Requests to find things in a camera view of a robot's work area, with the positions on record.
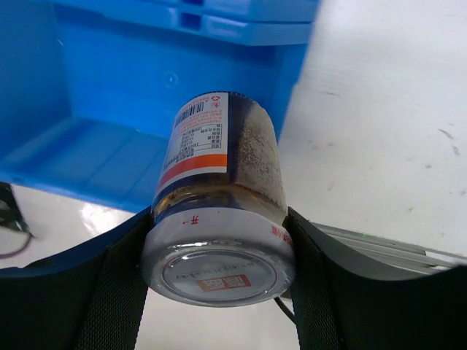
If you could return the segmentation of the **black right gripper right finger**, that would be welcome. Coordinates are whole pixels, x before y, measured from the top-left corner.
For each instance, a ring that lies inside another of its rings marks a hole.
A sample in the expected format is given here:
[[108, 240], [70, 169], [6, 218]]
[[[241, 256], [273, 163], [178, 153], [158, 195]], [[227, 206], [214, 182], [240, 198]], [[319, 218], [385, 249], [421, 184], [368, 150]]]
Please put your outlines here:
[[464, 349], [466, 267], [420, 275], [328, 236], [290, 209], [302, 349]]

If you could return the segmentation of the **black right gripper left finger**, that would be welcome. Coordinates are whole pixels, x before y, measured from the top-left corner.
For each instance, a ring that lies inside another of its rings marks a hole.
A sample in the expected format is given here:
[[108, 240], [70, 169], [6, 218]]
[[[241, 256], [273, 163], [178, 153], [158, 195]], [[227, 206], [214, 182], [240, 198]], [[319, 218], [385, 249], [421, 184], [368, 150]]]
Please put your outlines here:
[[140, 256], [152, 224], [145, 209], [71, 249], [1, 269], [1, 348], [134, 349], [148, 290]]

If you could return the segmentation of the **white-lid spice jar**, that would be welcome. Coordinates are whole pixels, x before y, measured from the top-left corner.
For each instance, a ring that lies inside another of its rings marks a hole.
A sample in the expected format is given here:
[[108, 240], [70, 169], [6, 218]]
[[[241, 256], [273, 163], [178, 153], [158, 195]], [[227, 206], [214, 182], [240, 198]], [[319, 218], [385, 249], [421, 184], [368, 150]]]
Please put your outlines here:
[[277, 137], [267, 111], [215, 91], [176, 114], [141, 257], [171, 300], [236, 307], [279, 297], [295, 277]]

